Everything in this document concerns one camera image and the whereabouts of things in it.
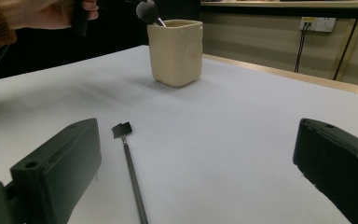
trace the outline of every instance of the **power cord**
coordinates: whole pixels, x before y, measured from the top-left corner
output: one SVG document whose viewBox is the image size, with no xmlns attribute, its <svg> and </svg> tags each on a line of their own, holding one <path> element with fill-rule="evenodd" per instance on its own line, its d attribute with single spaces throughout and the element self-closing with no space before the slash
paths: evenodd
<svg viewBox="0 0 358 224">
<path fill-rule="evenodd" d="M 295 73 L 298 73 L 298 66 L 300 64 L 301 53 L 302 53 L 302 49 L 304 47 L 305 34 L 307 33 L 308 28 L 310 28 L 310 22 L 305 22 L 303 29 L 301 31 L 301 39 L 300 39 L 300 46 L 298 48 Z"/>
</svg>

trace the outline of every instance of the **table surface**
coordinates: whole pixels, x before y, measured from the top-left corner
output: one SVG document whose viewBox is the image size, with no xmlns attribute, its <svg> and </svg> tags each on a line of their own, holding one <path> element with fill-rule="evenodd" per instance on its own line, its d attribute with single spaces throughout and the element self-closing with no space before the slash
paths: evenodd
<svg viewBox="0 0 358 224">
<path fill-rule="evenodd" d="M 302 118 L 358 136 L 358 87 L 211 56 L 202 66 L 199 80 L 173 89 L 152 78 L 141 46 L 0 79 L 0 181 L 67 125 L 96 118 L 103 162 L 69 223 L 139 223 L 111 133 L 129 121 L 149 223 L 349 223 L 292 157 Z"/>
</svg>

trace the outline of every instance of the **wall outlet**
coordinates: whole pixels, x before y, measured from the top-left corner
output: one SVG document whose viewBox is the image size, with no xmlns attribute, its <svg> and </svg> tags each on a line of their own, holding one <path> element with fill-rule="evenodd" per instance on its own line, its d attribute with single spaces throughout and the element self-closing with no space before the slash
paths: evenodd
<svg viewBox="0 0 358 224">
<path fill-rule="evenodd" d="M 336 18 L 318 18 L 315 25 L 315 31 L 332 32 Z"/>
<path fill-rule="evenodd" d="M 300 30 L 302 30 L 304 28 L 305 23 L 310 23 L 310 26 L 308 27 L 308 31 L 314 31 L 315 27 L 316 27 L 316 21 L 318 20 L 318 18 L 316 17 L 302 17 L 301 18 L 301 23 L 300 23 Z"/>
</svg>

